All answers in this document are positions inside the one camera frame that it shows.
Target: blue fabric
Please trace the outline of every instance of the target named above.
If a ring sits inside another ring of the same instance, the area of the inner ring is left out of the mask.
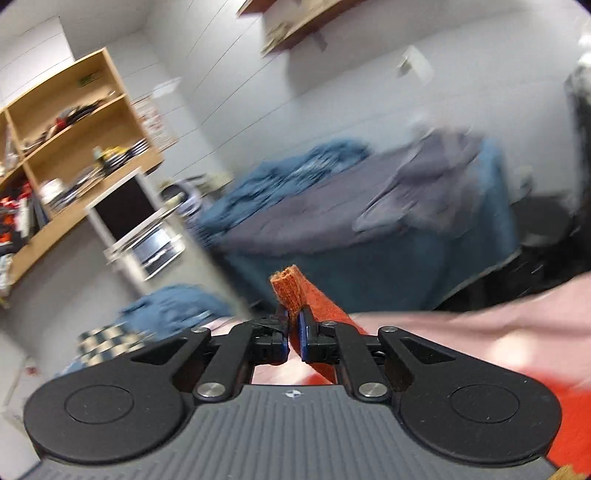
[[[226,196],[203,212],[193,235],[209,245],[259,210],[305,191],[318,181],[357,164],[370,155],[368,146],[352,140],[318,145],[306,155],[261,163]]]
[[[347,248],[271,257],[230,252],[220,265],[248,300],[276,304],[268,278],[296,264],[346,312],[431,310],[462,282],[506,261],[518,249],[502,171],[502,153],[484,140],[479,154],[482,203],[459,238],[409,228]]]
[[[195,317],[209,310],[211,314],[196,321]],[[231,317],[230,307],[194,285],[173,285],[141,297],[121,310],[116,323],[127,322],[136,332],[153,333],[153,341],[175,335],[199,323],[219,317]]]

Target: gray ribbed base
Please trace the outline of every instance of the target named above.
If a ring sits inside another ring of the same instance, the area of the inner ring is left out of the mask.
[[[298,390],[301,395],[289,395]],[[247,385],[197,409],[171,442],[112,466],[44,460],[27,480],[547,480],[544,459],[505,469],[447,461],[416,444],[388,407],[345,389]]]

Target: black screen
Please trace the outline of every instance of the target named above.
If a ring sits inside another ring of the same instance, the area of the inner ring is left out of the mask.
[[[135,177],[101,200],[95,210],[115,241],[156,212]]]

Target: wooden bookshelf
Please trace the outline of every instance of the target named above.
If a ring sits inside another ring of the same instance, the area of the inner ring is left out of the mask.
[[[92,113],[65,128],[36,150],[24,154],[26,141],[33,142],[62,112],[77,105],[104,99]],[[86,167],[94,165],[93,149],[128,148],[146,138],[150,148],[105,177],[84,195],[59,212],[44,206],[50,221],[13,256],[11,284],[23,275],[85,217],[86,205],[136,168],[150,172],[163,159],[141,125],[129,96],[106,49],[75,62],[42,84],[21,95],[0,111],[0,153],[4,157],[5,132],[10,129],[20,161],[0,178],[0,190],[28,180],[38,194],[53,179],[69,184]]]

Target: wooden shelf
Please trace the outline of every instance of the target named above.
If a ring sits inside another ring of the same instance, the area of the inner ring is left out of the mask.
[[[15,177],[15,174],[22,171],[22,165],[23,165],[23,162],[20,162],[15,168],[13,168],[11,171],[6,173],[6,175],[4,175],[2,178],[0,178],[0,189],[3,189],[4,186],[7,185],[8,182],[11,181]]]
[[[116,98],[65,128],[25,158],[23,141],[38,138],[64,110],[107,98],[113,91],[118,94]],[[9,272],[11,285],[86,217],[85,207],[92,199],[136,168],[148,173],[163,160],[140,123],[106,49],[75,62],[0,111],[0,153],[4,152],[3,132],[7,128],[11,129],[20,163],[0,178],[0,187],[8,191],[17,180],[28,180],[37,196],[44,181],[60,179],[69,184],[84,168],[93,165],[93,149],[97,146],[128,148],[142,138],[150,144],[148,150],[101,180],[61,212],[48,212],[49,223],[13,256]]]
[[[246,0],[238,10],[237,15],[263,14],[270,9],[277,0]]]
[[[51,143],[60,142],[60,141],[61,142],[66,142],[67,139],[68,139],[68,136],[74,136],[74,135],[76,135],[76,131],[78,129],[84,128],[84,126],[88,122],[92,122],[92,120],[95,120],[96,118],[100,117],[102,111],[104,111],[104,110],[107,110],[108,111],[109,109],[111,109],[115,105],[117,105],[118,102],[122,102],[124,104],[125,103],[125,95],[119,95],[117,98],[115,98],[115,99],[111,100],[110,102],[108,102],[108,103],[106,103],[106,104],[101,105],[100,107],[98,107],[94,112],[92,112],[92,113],[84,116],[83,118],[81,118],[77,122],[73,123],[69,127],[66,127],[64,130],[62,130],[61,132],[59,132],[55,137],[51,137],[48,141],[46,141],[38,149],[36,149],[31,154],[27,155],[26,156],[26,159],[27,160],[30,160],[36,154],[43,153],[42,150],[44,148],[50,148],[51,147]]]
[[[125,93],[105,51],[99,50],[20,96],[8,112],[21,142],[33,142],[64,110],[107,98],[113,90]]]
[[[321,8],[313,10],[308,16],[293,25],[285,37],[275,47],[267,52],[279,52],[289,50],[304,40],[308,35],[318,31],[330,21],[333,21],[340,14],[356,7],[365,0],[332,0],[326,1]]]
[[[150,148],[148,151],[130,160],[126,165],[119,170],[116,170],[95,187],[90,189],[81,198],[56,214],[51,222],[31,238],[29,244],[24,246],[12,258],[10,269],[11,284],[14,285],[20,280],[22,276],[51,249],[51,247],[58,243],[65,234],[86,218],[85,207],[91,200],[112,187],[136,168],[141,168],[143,172],[147,173],[156,168],[160,162],[162,162],[162,159],[157,150]]]
[[[125,98],[119,98],[76,122],[64,135],[56,135],[55,141],[40,147],[27,163],[39,184],[53,179],[69,184],[95,163],[95,147],[128,148],[143,137]]]

